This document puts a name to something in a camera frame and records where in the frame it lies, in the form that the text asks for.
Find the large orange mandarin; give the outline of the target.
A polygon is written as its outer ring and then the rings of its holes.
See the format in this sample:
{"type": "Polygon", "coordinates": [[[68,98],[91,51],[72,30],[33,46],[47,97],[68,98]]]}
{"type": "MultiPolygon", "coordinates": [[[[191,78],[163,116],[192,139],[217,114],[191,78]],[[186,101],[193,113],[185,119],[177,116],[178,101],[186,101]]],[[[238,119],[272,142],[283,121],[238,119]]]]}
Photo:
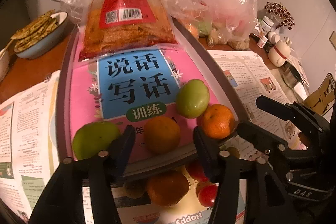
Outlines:
{"type": "Polygon", "coordinates": [[[214,104],[202,114],[200,126],[208,137],[224,139],[233,133],[235,118],[227,106],[214,104]]]}

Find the dried flower bouquet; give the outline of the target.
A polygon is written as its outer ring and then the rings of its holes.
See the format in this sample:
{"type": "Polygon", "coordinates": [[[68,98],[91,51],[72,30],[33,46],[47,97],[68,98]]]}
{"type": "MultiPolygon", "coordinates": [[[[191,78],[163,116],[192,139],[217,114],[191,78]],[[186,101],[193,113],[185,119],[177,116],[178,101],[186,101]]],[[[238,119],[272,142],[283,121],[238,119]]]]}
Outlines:
{"type": "Polygon", "coordinates": [[[264,10],[266,11],[268,18],[274,22],[274,27],[276,29],[282,27],[292,30],[294,28],[294,17],[281,3],[267,2],[264,6],[264,10]]]}

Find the small yellow-green fruit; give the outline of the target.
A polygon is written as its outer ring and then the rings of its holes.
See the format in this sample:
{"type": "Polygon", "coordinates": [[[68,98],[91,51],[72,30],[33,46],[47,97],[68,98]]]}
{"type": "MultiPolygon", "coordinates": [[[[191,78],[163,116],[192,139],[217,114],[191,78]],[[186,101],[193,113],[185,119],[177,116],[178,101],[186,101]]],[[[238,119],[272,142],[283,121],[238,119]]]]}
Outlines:
{"type": "Polygon", "coordinates": [[[143,196],[146,189],[145,180],[135,180],[124,182],[123,189],[127,197],[137,199],[143,196]]]}

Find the small orange mandarin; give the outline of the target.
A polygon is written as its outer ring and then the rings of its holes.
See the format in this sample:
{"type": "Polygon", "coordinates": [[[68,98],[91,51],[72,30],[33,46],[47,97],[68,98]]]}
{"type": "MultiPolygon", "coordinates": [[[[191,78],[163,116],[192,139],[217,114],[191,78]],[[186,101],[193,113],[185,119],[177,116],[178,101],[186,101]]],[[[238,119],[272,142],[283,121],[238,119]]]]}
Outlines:
{"type": "Polygon", "coordinates": [[[189,191],[187,178],[176,170],[151,176],[146,184],[147,194],[152,203],[159,206],[174,206],[189,191]]]}

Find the pink Chinese workbook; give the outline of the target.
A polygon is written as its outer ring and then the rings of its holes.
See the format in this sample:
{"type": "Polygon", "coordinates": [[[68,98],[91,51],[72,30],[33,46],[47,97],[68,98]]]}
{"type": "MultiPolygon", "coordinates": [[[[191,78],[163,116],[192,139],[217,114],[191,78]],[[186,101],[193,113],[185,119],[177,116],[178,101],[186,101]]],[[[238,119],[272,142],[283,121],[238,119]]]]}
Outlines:
{"type": "Polygon", "coordinates": [[[196,119],[178,114],[175,97],[184,83],[202,72],[184,50],[143,50],[120,53],[96,61],[75,61],[70,83],[70,136],[85,124],[107,121],[121,132],[135,128],[130,162],[153,159],[155,163],[178,160],[194,148],[196,119]],[[151,118],[165,116],[181,128],[179,146],[157,156],[146,148],[143,127],[151,118]]]}

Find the blue bowl of pancakes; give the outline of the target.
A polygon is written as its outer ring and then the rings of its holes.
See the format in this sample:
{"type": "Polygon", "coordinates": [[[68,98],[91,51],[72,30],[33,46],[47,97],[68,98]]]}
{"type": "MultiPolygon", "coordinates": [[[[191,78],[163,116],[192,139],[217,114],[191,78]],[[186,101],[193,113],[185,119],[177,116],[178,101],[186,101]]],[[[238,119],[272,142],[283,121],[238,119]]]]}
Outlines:
{"type": "Polygon", "coordinates": [[[65,11],[45,12],[12,35],[14,53],[23,59],[36,59],[44,55],[62,38],[67,22],[68,13],[65,11]]]}

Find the green apple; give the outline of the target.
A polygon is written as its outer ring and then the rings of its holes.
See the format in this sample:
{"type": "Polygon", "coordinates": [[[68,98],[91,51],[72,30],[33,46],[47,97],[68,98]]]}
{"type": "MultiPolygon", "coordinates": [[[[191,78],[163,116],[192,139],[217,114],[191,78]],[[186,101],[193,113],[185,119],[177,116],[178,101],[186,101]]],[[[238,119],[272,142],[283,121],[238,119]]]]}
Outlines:
{"type": "Polygon", "coordinates": [[[175,104],[177,112],[188,119],[201,116],[210,102],[210,91],[199,79],[189,80],[177,93],[175,104]]]}
{"type": "Polygon", "coordinates": [[[85,124],[76,131],[72,140],[74,155],[78,160],[89,159],[106,150],[120,136],[120,129],[113,123],[99,121],[85,124]]]}

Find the white piggy figurine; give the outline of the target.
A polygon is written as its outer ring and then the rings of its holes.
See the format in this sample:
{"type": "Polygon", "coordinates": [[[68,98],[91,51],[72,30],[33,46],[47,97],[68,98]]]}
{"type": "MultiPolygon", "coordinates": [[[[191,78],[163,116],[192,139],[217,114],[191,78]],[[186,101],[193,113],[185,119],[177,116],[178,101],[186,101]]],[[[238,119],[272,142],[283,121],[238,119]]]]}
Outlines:
{"type": "Polygon", "coordinates": [[[290,56],[291,40],[288,37],[281,40],[280,35],[276,34],[276,32],[270,32],[268,39],[270,42],[275,42],[274,46],[268,52],[268,58],[274,66],[281,67],[290,56]]]}

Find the red cherry tomato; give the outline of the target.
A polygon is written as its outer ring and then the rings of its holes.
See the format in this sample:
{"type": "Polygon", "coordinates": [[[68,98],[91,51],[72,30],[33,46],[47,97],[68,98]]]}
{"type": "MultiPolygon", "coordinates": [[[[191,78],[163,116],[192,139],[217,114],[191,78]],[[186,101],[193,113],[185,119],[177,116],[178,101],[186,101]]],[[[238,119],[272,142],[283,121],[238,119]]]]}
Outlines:
{"type": "Polygon", "coordinates": [[[218,186],[213,185],[207,185],[201,188],[201,190],[198,192],[198,200],[200,204],[204,207],[213,207],[218,192],[218,186]]]}
{"type": "Polygon", "coordinates": [[[205,175],[201,162],[199,160],[189,161],[185,164],[185,169],[191,178],[199,182],[206,182],[209,178],[205,175]]]}

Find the small white bowl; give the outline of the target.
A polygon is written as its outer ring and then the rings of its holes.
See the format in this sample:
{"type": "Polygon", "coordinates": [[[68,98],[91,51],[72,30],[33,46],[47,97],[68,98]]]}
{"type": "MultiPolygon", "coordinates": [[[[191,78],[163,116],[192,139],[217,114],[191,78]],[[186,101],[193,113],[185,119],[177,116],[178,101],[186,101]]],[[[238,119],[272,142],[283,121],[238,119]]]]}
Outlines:
{"type": "Polygon", "coordinates": [[[4,51],[4,54],[0,60],[0,81],[2,81],[9,71],[10,55],[8,50],[4,51]]]}

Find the red snack bag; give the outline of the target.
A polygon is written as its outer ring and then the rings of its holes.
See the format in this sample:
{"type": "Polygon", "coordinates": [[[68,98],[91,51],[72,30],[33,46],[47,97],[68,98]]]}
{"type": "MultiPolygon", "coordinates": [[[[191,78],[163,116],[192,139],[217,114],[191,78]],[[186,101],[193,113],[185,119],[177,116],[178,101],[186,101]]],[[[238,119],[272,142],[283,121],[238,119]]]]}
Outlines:
{"type": "Polygon", "coordinates": [[[157,44],[177,44],[161,0],[92,0],[79,59],[157,44]]]}

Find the white medicine bottle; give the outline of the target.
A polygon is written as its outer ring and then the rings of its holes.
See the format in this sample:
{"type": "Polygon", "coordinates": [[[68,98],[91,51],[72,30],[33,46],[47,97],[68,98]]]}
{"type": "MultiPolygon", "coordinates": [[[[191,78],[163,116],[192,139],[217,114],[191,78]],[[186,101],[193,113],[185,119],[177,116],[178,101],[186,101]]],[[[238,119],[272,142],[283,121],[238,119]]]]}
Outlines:
{"type": "Polygon", "coordinates": [[[272,29],[274,22],[268,16],[264,16],[259,23],[259,34],[260,36],[267,36],[272,29]]]}

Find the English newspaper sheet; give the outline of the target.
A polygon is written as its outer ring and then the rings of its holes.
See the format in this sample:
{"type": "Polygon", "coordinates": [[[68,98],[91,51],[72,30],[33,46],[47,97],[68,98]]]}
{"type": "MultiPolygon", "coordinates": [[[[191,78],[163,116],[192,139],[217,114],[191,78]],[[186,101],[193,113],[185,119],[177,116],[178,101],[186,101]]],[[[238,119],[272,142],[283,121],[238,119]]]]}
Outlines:
{"type": "MultiPolygon", "coordinates": [[[[286,97],[261,57],[251,51],[208,51],[236,89],[243,59],[260,70],[259,89],[274,99],[286,97]]],[[[37,59],[14,57],[1,82],[1,199],[28,220],[59,162],[55,142],[56,99],[65,52],[53,49],[37,59]]]]}

